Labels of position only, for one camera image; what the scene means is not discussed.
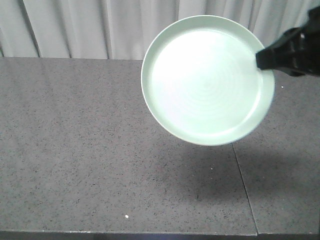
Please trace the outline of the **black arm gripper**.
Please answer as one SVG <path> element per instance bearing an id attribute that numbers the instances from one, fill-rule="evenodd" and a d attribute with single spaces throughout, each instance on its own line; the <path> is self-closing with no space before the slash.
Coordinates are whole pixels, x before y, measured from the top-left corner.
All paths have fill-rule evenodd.
<path id="1" fill-rule="evenodd" d="M 292 77 L 320 75 L 320 7 L 308 11 L 308 20 L 291 28 L 273 44 L 255 54 L 260 70 L 285 71 Z"/>

